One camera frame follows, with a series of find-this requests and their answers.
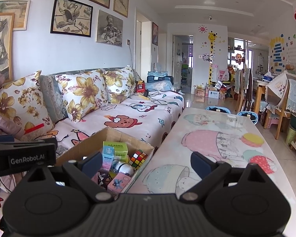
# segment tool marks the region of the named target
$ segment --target sun wall sticker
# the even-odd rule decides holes
[[[215,45],[215,40],[217,38],[217,33],[214,34],[212,31],[208,33],[208,39],[210,41],[210,60],[209,60],[209,75],[208,75],[208,83],[212,83],[212,73],[213,73],[213,54],[214,54],[214,45]]]
[[[205,25],[201,25],[199,27],[199,31],[203,34],[203,33],[206,33],[207,32],[207,27]]]

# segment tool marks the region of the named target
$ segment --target blue stool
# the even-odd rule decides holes
[[[250,115],[250,119],[253,122],[253,124],[256,124],[259,120],[257,113],[253,111],[240,111],[237,115],[244,116],[244,117],[247,117],[248,115]]]
[[[218,107],[218,106],[208,106],[206,108],[207,111],[217,111],[217,110],[220,110],[219,112],[222,112],[222,113],[228,113],[228,114],[231,114],[230,110],[225,108],[225,107]]]

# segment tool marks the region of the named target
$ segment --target plastic bag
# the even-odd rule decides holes
[[[158,81],[154,83],[145,83],[145,89],[153,89],[156,91],[175,91],[169,80]]]
[[[217,80],[228,81],[229,80],[229,71],[226,70],[217,70]]]

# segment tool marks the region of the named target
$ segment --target red box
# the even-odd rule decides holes
[[[143,80],[137,81],[136,92],[137,93],[144,93],[145,92],[145,81],[143,81]]]

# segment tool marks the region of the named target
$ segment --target suitcase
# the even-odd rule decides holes
[[[159,81],[168,80],[173,85],[173,76],[165,76],[165,77],[155,77],[155,76],[148,76],[147,83],[154,83]]]

